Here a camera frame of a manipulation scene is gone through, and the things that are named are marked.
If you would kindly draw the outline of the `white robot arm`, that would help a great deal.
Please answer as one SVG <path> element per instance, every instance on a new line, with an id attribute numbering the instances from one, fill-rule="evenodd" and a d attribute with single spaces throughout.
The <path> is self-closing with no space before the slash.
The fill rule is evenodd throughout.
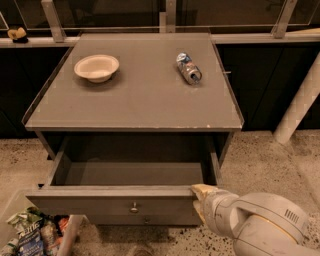
<path id="1" fill-rule="evenodd" d="M 320 256 L 303 247 L 308 215 L 287 198 L 255 188 L 259 178 L 252 171 L 236 176 L 239 194 L 221 185 L 191 187 L 200 219 L 214 233 L 233 240 L 237 256 Z"/>

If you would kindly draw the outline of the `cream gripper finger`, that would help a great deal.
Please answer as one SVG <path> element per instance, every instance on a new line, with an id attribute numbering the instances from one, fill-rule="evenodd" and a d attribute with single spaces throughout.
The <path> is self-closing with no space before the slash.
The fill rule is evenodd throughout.
<path id="1" fill-rule="evenodd" d="M 216 192 L 218 188 L 207 184 L 194 184 L 191 186 L 191 190 L 198 200 L 204 200 L 210 193 Z"/>
<path id="2" fill-rule="evenodd" d="M 205 223 L 205 219 L 204 219 L 204 216 L 203 216 L 203 212 L 202 212 L 202 210 L 201 210 L 200 201 L 199 201 L 199 200 L 193 201 L 193 207 L 194 207 L 194 209 L 196 210 L 196 212 L 197 212 L 199 218 L 201 219 L 201 221 L 202 221 L 203 223 Z"/>

